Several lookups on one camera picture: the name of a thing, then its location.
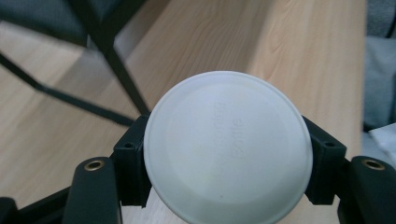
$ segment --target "wooden table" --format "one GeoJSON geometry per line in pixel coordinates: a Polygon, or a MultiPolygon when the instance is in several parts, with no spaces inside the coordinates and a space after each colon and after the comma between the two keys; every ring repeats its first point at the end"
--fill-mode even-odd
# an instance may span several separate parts
{"type": "MultiPolygon", "coordinates": [[[[283,91],[350,158],[361,147],[364,18],[358,0],[150,0],[118,46],[151,108],[195,74],[249,73],[283,91]]],[[[7,23],[0,50],[42,81],[137,116],[99,54],[7,23]]],[[[81,161],[108,156],[125,131],[0,68],[0,195],[23,207],[70,185],[81,161]]],[[[155,192],[147,208],[122,210],[125,223],[184,223],[155,192]]],[[[280,223],[338,223],[336,205],[313,206],[304,196],[280,223]]]]}

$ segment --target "white lid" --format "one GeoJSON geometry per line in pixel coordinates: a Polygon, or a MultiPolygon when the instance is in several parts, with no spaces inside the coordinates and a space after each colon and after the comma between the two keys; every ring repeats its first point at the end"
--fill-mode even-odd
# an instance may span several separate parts
{"type": "Polygon", "coordinates": [[[163,202],[190,223],[274,223],[299,202],[312,169],[305,123],[267,82],[217,71],[165,94],[144,158],[163,202]]]}

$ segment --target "gray fabric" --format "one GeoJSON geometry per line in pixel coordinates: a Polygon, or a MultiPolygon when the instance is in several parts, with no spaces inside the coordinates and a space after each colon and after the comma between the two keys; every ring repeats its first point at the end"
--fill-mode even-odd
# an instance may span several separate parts
{"type": "Polygon", "coordinates": [[[395,10],[396,0],[368,0],[367,35],[385,37],[393,21],[395,10]]]}
{"type": "MultiPolygon", "coordinates": [[[[89,0],[99,21],[121,0],[89,0]]],[[[0,0],[0,20],[85,45],[87,32],[66,0],[0,0]]]]}
{"type": "Polygon", "coordinates": [[[396,39],[366,38],[364,122],[374,128],[396,120],[396,39]]]}

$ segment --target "black metal chair leg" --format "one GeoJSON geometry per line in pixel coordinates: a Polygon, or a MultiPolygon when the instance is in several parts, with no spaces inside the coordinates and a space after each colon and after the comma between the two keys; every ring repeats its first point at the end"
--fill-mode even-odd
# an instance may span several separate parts
{"type": "Polygon", "coordinates": [[[11,60],[9,60],[3,54],[1,54],[1,52],[0,52],[0,64],[2,64],[7,70],[9,70],[11,73],[13,73],[18,78],[20,78],[23,82],[27,83],[28,85],[30,85],[32,88],[34,88],[37,91],[44,92],[47,95],[52,96],[58,100],[65,102],[65,103],[74,105],[74,106],[76,106],[80,109],[83,109],[85,111],[89,111],[97,116],[102,117],[102,118],[113,120],[114,122],[124,125],[124,126],[127,126],[127,127],[131,126],[132,123],[134,122],[132,119],[129,119],[119,113],[113,112],[108,109],[104,109],[98,105],[94,105],[87,101],[78,99],[77,97],[71,96],[71,95],[61,92],[61,91],[57,91],[55,89],[52,89],[50,87],[47,87],[47,86],[37,82],[34,78],[32,78],[26,72],[24,72],[22,69],[20,69],[15,63],[13,63],[11,60]]]}
{"type": "Polygon", "coordinates": [[[139,112],[141,114],[149,113],[149,108],[143,100],[143,97],[136,85],[132,81],[132,78],[129,76],[128,71],[120,59],[120,56],[114,50],[114,47],[110,48],[107,53],[103,54],[107,60],[107,63],[110,65],[111,70],[113,70],[121,86],[125,89],[126,93],[131,98],[139,112]]]}

